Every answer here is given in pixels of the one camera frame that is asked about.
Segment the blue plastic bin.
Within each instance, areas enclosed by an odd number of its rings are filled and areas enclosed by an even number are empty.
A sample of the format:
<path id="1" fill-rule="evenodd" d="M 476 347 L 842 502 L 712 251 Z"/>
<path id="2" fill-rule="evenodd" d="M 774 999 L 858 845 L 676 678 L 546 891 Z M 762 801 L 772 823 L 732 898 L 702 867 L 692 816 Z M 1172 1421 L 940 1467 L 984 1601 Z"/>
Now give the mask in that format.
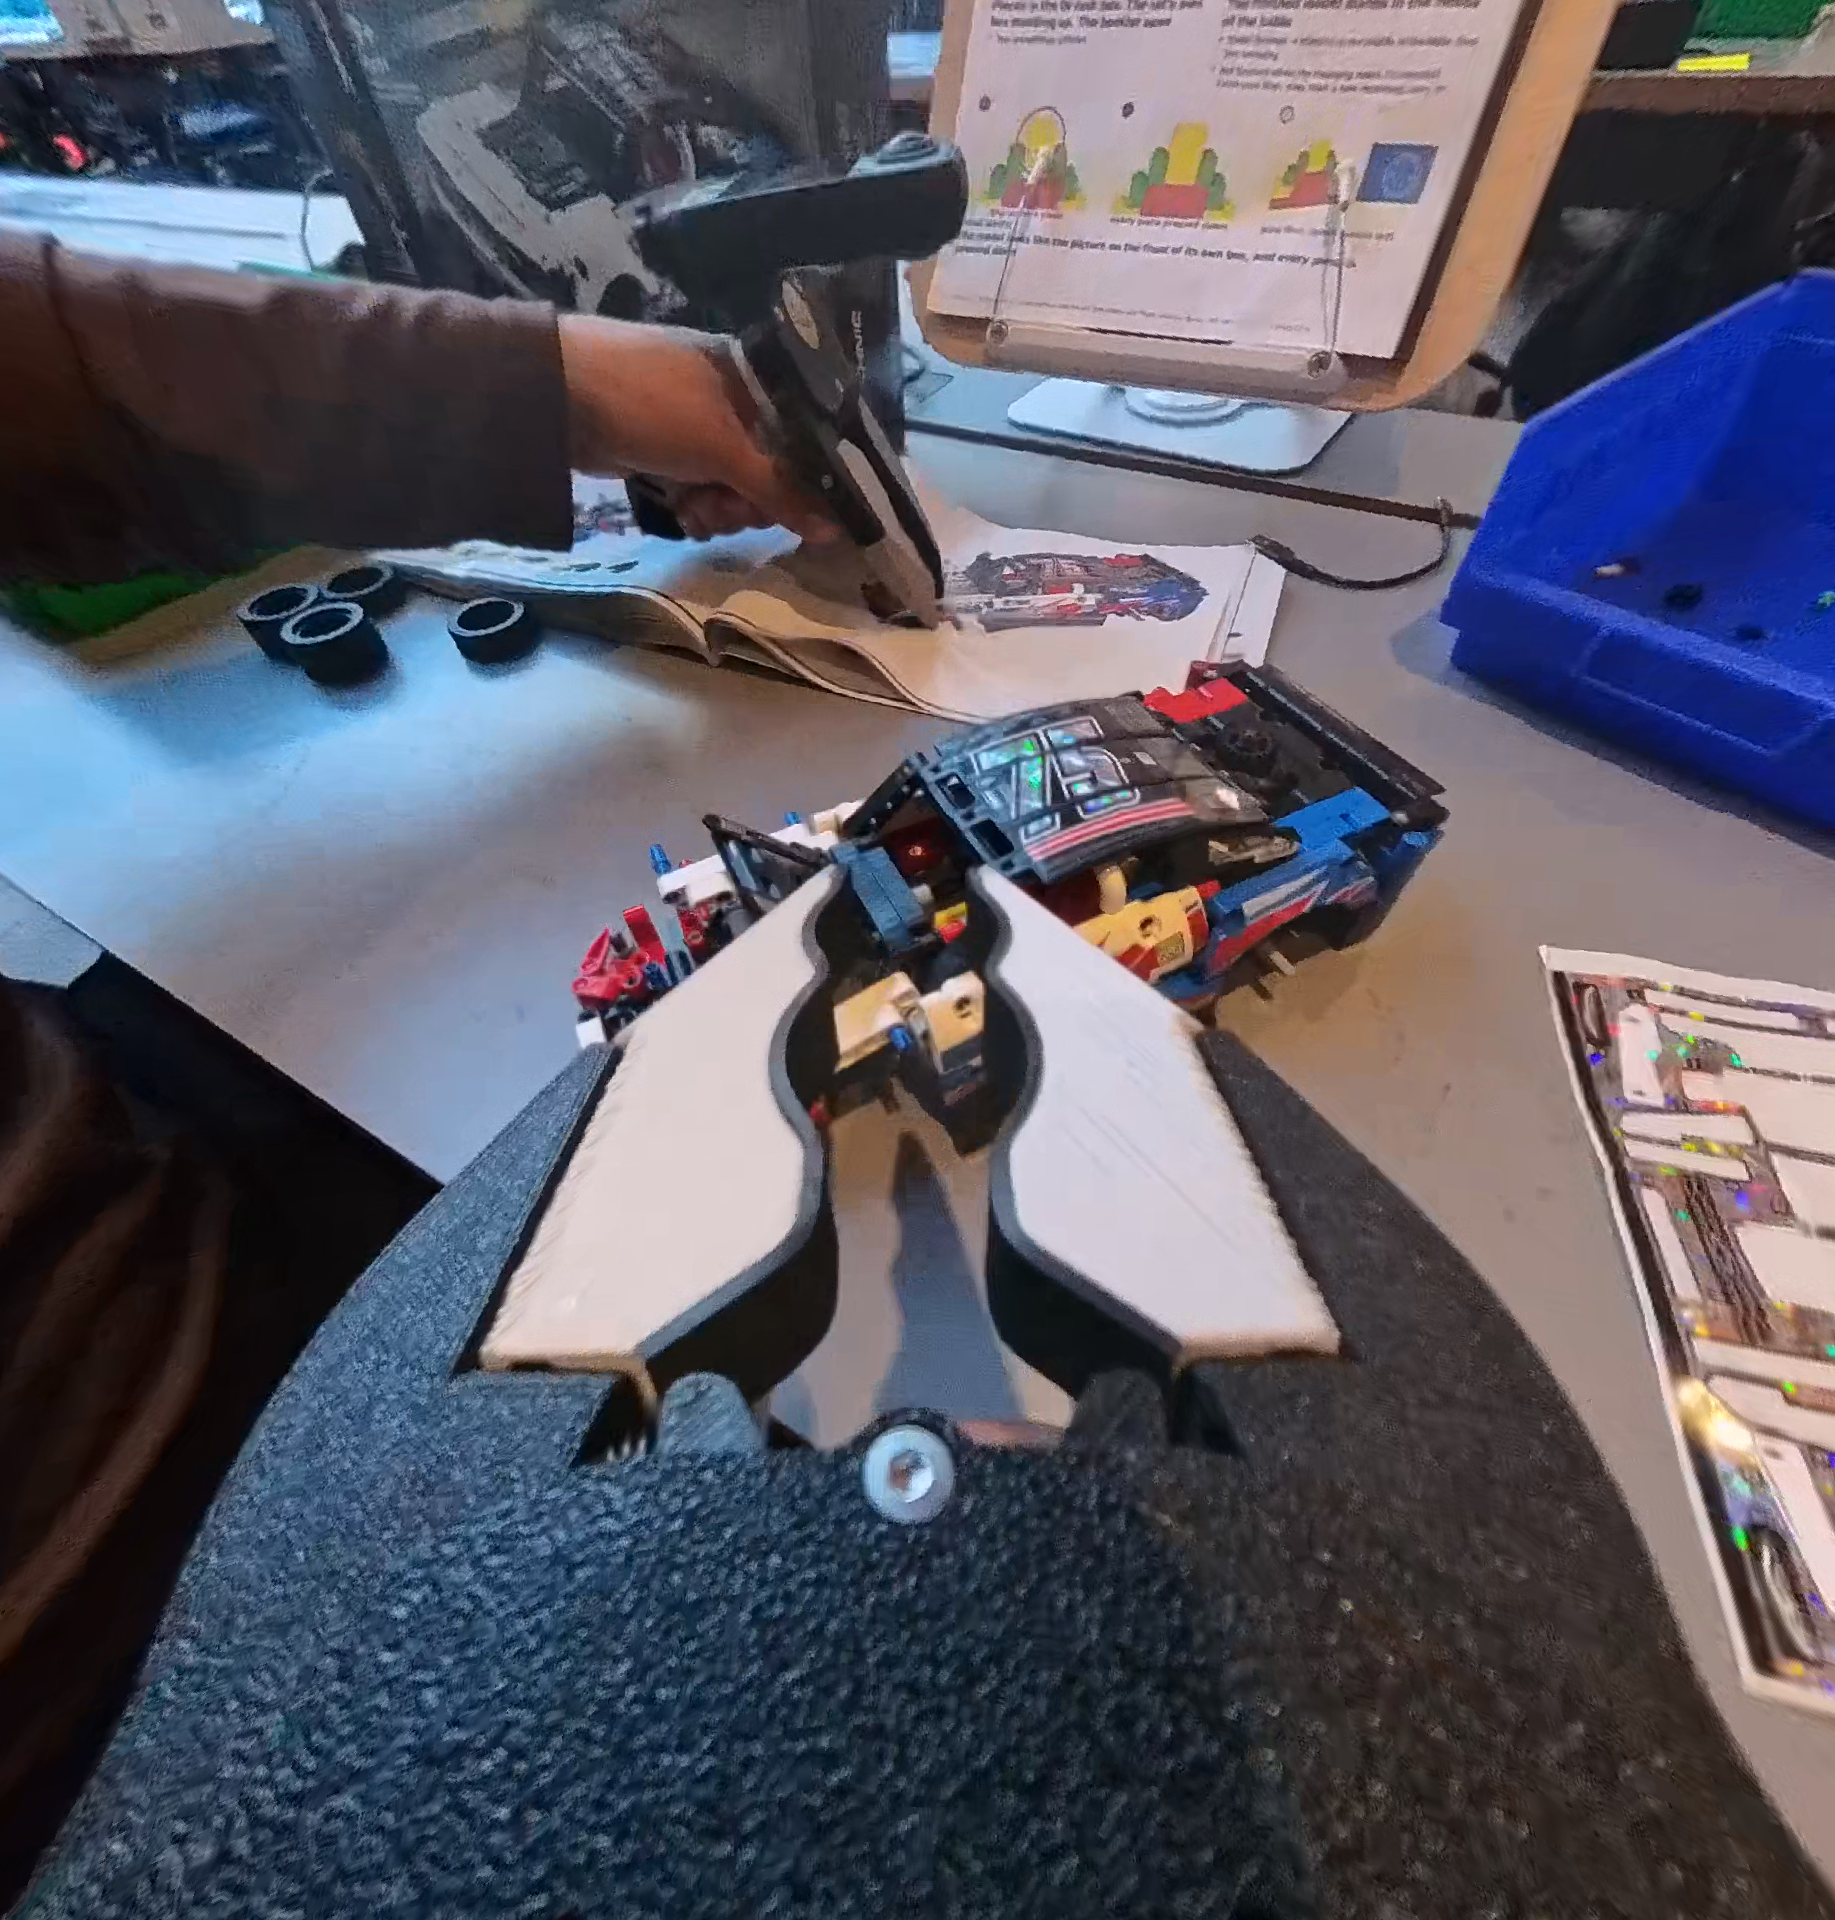
<path id="1" fill-rule="evenodd" d="M 1835 835 L 1835 269 L 1523 425 L 1439 616 L 1465 678 Z"/>

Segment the instruction sheet on stand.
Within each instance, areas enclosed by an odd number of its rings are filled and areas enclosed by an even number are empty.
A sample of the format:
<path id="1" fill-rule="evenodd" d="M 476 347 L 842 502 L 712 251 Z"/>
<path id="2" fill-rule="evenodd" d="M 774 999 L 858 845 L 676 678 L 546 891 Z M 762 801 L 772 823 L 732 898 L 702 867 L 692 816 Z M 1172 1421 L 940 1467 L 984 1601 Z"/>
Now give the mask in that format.
<path id="1" fill-rule="evenodd" d="M 1481 344 L 1607 1 L 952 1 L 930 130 L 972 173 L 908 271 L 930 347 L 1355 413 Z"/>

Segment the person's left hand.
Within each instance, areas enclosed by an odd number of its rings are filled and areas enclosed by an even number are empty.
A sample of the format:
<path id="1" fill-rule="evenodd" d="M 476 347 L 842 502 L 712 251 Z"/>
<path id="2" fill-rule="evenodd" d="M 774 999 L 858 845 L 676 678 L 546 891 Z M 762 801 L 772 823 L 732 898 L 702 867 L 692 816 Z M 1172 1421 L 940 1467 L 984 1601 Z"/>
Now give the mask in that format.
<path id="1" fill-rule="evenodd" d="M 760 435 L 728 345 L 592 314 L 556 324 L 572 471 L 656 482 L 690 539 L 760 527 L 814 545 L 838 539 Z"/>

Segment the holographic sticker sheet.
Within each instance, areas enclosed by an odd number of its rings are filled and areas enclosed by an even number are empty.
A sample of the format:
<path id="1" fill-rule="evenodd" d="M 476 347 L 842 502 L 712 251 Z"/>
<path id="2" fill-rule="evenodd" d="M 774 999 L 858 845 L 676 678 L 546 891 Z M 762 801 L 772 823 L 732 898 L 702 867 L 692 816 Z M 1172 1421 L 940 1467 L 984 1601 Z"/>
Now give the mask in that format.
<path id="1" fill-rule="evenodd" d="M 1835 989 L 1539 955 L 1741 1681 L 1835 1719 Z"/>

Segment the black car set box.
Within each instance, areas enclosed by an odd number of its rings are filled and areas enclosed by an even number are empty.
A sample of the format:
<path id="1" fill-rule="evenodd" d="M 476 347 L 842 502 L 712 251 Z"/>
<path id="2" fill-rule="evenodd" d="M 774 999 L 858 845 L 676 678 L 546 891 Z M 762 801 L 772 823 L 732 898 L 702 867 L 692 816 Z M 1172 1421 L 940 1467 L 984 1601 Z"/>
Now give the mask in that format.
<path id="1" fill-rule="evenodd" d="M 640 203 L 890 132 L 884 1 L 262 4 L 374 281 L 676 319 Z"/>

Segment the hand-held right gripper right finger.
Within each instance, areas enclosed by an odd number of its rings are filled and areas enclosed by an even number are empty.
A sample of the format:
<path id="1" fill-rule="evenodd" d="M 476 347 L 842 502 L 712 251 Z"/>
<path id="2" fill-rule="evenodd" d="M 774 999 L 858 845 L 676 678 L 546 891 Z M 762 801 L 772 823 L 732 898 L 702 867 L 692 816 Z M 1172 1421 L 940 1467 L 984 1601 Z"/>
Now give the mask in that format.
<path id="1" fill-rule="evenodd" d="M 1204 1029 L 998 869 L 972 895 L 1002 1340 L 1030 1365 L 1340 1355 Z"/>

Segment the green plastic bin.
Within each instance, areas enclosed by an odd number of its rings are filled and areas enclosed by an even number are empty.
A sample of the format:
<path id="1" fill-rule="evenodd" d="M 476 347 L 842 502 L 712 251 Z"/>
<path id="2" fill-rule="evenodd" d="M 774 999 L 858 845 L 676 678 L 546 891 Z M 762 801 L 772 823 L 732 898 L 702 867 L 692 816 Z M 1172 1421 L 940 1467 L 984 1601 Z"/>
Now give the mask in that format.
<path id="1" fill-rule="evenodd" d="M 266 545 L 230 571 L 190 571 L 156 567 L 124 579 L 92 586 L 18 584 L 0 586 L 0 614 L 18 629 L 56 646 L 78 646 L 102 638 L 148 614 L 178 606 L 186 597 L 280 559 L 288 548 Z"/>

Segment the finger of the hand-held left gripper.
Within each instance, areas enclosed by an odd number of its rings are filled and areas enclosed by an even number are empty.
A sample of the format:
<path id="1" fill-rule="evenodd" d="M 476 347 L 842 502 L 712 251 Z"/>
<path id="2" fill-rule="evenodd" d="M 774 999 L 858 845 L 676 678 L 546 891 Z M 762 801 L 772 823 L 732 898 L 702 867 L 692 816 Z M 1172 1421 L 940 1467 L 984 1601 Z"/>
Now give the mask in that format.
<path id="1" fill-rule="evenodd" d="M 858 444 L 858 485 L 870 495 L 880 521 L 888 515 L 906 521 L 916 521 L 918 513 L 928 515 L 904 457 L 892 445 L 882 445 L 878 439 Z"/>
<path id="2" fill-rule="evenodd" d="M 936 628 L 944 617 L 944 562 L 930 518 L 882 518 L 876 539 L 864 538 L 856 513 L 838 515 L 838 526 L 856 548 L 866 608 L 886 623 Z"/>

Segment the person's brown hoodie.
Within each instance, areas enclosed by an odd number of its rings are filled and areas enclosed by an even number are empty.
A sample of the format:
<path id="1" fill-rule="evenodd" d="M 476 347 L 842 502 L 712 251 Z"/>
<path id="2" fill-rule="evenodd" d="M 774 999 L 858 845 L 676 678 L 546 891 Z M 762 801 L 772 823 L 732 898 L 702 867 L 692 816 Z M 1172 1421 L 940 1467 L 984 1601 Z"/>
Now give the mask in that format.
<path id="1" fill-rule="evenodd" d="M 118 963 L 0 972 L 0 1913 L 272 1389 L 436 1191 Z"/>

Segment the open instruction booklet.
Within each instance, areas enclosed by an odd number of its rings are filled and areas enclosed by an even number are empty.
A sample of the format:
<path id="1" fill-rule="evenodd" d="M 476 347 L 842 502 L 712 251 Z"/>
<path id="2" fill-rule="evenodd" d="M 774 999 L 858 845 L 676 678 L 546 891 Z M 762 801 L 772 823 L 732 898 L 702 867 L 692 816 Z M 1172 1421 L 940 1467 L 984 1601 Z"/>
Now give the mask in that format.
<path id="1" fill-rule="evenodd" d="M 620 482 L 576 482 L 568 550 L 468 539 L 378 558 L 454 600 L 496 592 L 556 626 L 958 723 L 1266 659 L 1288 571 L 1252 541 L 1122 543 L 1002 526 L 934 492 L 924 502 L 946 579 L 932 623 L 882 616 L 844 545 L 784 530 L 652 538 Z"/>

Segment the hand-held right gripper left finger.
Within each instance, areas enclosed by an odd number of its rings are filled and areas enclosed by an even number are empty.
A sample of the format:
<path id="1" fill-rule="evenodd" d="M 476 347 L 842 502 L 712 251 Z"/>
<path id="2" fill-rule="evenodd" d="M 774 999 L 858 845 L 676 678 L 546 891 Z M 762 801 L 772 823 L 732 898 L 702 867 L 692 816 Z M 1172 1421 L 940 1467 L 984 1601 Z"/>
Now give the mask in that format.
<path id="1" fill-rule="evenodd" d="M 628 1027 L 520 1238 L 488 1373 L 788 1373 L 838 1254 L 812 1119 L 834 1064 L 824 867 Z"/>

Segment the grey background table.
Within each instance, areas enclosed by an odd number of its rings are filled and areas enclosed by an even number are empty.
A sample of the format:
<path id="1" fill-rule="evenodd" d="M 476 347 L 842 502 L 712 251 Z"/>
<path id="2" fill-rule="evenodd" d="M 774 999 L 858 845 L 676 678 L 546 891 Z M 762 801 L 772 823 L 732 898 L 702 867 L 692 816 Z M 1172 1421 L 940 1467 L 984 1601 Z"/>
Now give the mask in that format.
<path id="1" fill-rule="evenodd" d="M 1745 74 L 1697 75 L 1669 68 L 1597 70 L 1577 114 L 1835 118 L 1835 4 L 1803 38 L 1691 38 L 1677 56 L 1749 52 Z"/>

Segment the person's left forearm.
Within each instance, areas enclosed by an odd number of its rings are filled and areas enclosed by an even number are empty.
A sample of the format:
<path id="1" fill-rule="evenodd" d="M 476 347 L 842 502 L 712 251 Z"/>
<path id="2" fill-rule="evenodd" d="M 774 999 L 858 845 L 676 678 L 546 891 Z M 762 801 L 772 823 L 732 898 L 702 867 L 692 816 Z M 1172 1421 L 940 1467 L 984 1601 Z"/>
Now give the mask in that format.
<path id="1" fill-rule="evenodd" d="M 0 228 L 0 587 L 572 539 L 552 307 Z"/>

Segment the toy brick race car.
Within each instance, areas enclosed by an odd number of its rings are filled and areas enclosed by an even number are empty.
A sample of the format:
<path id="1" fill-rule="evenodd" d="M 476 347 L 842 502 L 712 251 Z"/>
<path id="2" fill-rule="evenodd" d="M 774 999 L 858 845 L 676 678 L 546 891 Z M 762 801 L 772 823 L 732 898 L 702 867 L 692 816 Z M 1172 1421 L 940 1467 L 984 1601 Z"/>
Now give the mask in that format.
<path id="1" fill-rule="evenodd" d="M 1030 707 L 902 760 L 870 793 L 762 829 L 710 814 L 712 852 L 652 848 L 656 898 L 574 980 L 578 1041 L 614 1043 L 808 878 L 860 911 L 838 965 L 828 1111 L 892 1086 L 958 1139 L 994 1130 L 972 876 L 990 867 L 1172 1005 L 1218 1002 L 1389 914 L 1449 812 L 1419 772 L 1270 666 Z"/>

